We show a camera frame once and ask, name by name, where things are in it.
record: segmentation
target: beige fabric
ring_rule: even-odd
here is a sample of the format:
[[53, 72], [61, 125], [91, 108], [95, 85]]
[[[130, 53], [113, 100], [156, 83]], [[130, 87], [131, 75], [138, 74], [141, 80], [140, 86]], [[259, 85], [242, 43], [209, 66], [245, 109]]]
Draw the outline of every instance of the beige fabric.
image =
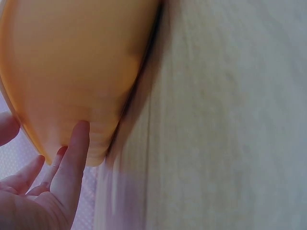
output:
[[306, 0], [167, 1], [133, 123], [95, 229], [307, 229]]

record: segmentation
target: hand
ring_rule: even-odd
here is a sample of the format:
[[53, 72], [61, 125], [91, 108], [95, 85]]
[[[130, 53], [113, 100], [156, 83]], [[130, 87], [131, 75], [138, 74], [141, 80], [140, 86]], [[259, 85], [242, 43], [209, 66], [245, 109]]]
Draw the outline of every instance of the hand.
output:
[[[12, 140], [19, 125], [0, 114], [0, 145]], [[45, 158], [37, 156], [17, 174], [0, 181], [0, 229], [68, 230], [76, 214], [89, 147], [89, 123], [73, 129], [68, 148], [59, 149], [40, 186], [28, 191]]]

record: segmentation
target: pink patterned fabric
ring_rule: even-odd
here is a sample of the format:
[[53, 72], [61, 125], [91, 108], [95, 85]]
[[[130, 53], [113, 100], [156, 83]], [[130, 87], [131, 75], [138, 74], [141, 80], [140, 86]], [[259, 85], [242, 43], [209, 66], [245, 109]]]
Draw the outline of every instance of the pink patterned fabric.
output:
[[[0, 94], [0, 112], [8, 110], [5, 100]], [[14, 140], [0, 147], [0, 179], [17, 172], [33, 159], [35, 155], [37, 155], [37, 151], [21, 130]], [[47, 169], [48, 166], [44, 165], [33, 186], [40, 184]], [[72, 227], [73, 230], [93, 229], [97, 172], [97, 168], [85, 168], [81, 197]]]

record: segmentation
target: orange plastic object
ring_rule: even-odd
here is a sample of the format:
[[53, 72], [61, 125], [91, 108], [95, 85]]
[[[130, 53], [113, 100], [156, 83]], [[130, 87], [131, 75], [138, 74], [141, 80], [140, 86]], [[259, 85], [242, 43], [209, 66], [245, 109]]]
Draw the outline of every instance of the orange plastic object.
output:
[[78, 120], [91, 123], [87, 165], [105, 157], [137, 77], [158, 0], [4, 0], [2, 94], [51, 162]]

